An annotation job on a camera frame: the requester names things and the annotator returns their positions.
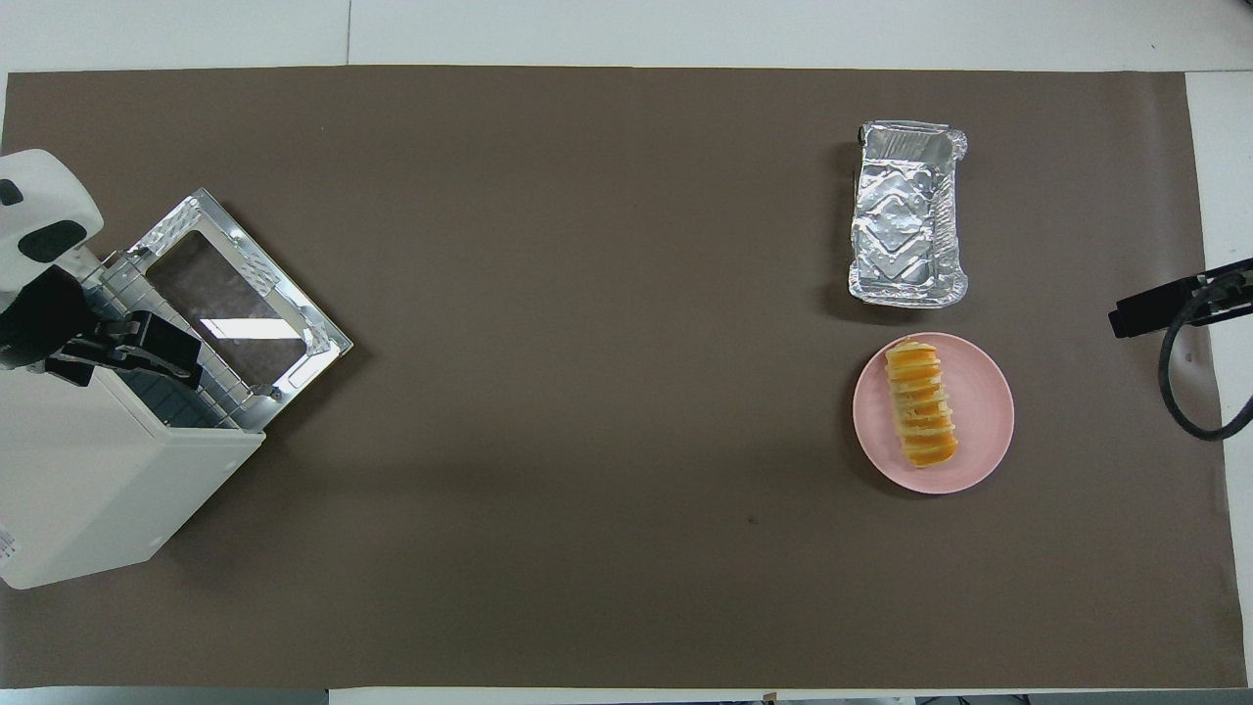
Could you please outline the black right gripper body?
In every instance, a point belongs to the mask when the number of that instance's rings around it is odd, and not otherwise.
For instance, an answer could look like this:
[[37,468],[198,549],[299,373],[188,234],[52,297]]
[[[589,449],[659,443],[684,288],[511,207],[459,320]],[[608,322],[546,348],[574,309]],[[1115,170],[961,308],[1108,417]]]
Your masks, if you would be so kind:
[[1185,324],[1217,324],[1252,312],[1252,259],[1244,258],[1183,278]]

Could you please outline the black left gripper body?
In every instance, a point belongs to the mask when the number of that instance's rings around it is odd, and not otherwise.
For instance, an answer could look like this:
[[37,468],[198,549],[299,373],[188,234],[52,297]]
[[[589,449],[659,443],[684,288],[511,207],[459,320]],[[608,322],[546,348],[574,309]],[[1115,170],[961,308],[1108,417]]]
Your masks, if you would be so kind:
[[76,336],[91,333],[98,321],[79,280],[53,265],[3,311],[1,367],[39,364]]

